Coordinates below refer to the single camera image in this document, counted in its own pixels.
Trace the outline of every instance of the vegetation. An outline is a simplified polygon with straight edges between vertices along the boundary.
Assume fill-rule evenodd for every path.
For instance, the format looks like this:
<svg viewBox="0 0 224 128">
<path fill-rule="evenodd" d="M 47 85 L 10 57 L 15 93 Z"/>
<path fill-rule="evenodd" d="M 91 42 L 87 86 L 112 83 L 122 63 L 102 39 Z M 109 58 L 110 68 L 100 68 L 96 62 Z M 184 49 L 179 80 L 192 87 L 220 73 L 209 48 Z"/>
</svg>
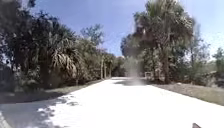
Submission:
<svg viewBox="0 0 224 128">
<path fill-rule="evenodd" d="M 22 5 L 26 4 L 0 0 L 0 59 L 2 67 L 12 72 L 14 85 L 28 91 L 50 89 L 119 72 L 121 64 L 115 61 L 121 59 L 99 48 L 104 42 L 100 25 L 78 35 L 47 13 L 32 15 L 34 0 Z M 1 86 L 8 85 L 10 80 L 1 78 Z"/>
<path fill-rule="evenodd" d="M 6 90 L 51 89 L 145 72 L 167 84 L 205 85 L 206 74 L 224 72 L 223 50 L 209 62 L 200 25 L 175 0 L 149 1 L 145 11 L 135 13 L 135 31 L 121 42 L 124 57 L 99 47 L 101 25 L 77 34 L 48 13 L 31 14 L 34 6 L 35 0 L 0 0 L 0 86 L 10 87 Z"/>
<path fill-rule="evenodd" d="M 156 0 L 134 15 L 135 32 L 124 37 L 121 50 L 138 60 L 139 72 L 152 72 L 156 81 L 199 83 L 209 60 L 209 45 L 200 37 L 200 26 L 179 2 Z"/>
</svg>

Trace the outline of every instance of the road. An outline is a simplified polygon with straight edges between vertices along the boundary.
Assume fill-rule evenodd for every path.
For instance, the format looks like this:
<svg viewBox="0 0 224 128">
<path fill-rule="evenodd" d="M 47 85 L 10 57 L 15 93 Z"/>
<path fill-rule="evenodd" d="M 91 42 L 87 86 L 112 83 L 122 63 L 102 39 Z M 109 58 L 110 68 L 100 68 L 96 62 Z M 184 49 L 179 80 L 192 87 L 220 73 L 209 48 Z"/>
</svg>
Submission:
<svg viewBox="0 0 224 128">
<path fill-rule="evenodd" d="M 0 112 L 12 128 L 224 128 L 222 106 L 116 78 Z"/>
</svg>

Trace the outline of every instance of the roadside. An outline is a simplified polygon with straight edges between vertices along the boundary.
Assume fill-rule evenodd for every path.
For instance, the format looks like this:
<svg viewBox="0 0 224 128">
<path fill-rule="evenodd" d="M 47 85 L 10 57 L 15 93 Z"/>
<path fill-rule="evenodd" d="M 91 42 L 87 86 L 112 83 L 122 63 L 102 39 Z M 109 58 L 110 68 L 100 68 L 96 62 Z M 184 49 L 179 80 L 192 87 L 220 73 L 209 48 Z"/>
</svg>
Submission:
<svg viewBox="0 0 224 128">
<path fill-rule="evenodd" d="M 18 92 L 18 93 L 0 93 L 0 104 L 14 104 L 14 103 L 26 103 L 26 102 L 34 102 L 34 101 L 42 101 L 53 99 L 65 94 L 68 94 L 73 91 L 80 90 L 82 88 L 88 87 L 89 85 L 99 83 L 103 80 L 96 80 L 88 82 L 84 85 L 77 85 L 72 87 L 63 87 L 45 91 L 37 91 L 37 92 Z"/>
<path fill-rule="evenodd" d="M 224 90 L 221 88 L 203 87 L 190 84 L 152 84 L 152 86 L 224 106 Z"/>
</svg>

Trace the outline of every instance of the palm tree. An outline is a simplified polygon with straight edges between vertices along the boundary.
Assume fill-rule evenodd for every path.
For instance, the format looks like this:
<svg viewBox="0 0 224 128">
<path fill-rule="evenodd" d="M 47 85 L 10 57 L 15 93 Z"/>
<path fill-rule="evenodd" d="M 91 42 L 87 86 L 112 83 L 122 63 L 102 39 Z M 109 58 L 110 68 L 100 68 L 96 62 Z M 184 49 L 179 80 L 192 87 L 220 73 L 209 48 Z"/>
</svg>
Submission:
<svg viewBox="0 0 224 128">
<path fill-rule="evenodd" d="M 174 0 L 156 0 L 146 4 L 146 11 L 136 13 L 136 35 L 156 43 L 161 53 L 165 83 L 169 78 L 169 50 L 180 39 L 189 40 L 193 35 L 193 19 Z"/>
</svg>

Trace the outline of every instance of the blue sky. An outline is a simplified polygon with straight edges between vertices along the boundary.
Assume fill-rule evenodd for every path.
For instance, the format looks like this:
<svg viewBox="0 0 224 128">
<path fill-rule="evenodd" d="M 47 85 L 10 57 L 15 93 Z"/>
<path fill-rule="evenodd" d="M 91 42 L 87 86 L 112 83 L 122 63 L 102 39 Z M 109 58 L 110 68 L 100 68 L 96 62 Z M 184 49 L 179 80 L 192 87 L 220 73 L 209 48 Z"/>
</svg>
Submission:
<svg viewBox="0 0 224 128">
<path fill-rule="evenodd" d="M 145 10 L 147 0 L 37 0 L 34 12 L 43 10 L 63 24 L 79 32 L 82 28 L 101 24 L 105 33 L 104 48 L 121 55 L 121 38 L 134 29 L 133 14 Z M 211 44 L 210 53 L 224 48 L 224 1 L 180 0 L 189 15 L 201 25 L 201 36 Z"/>
</svg>

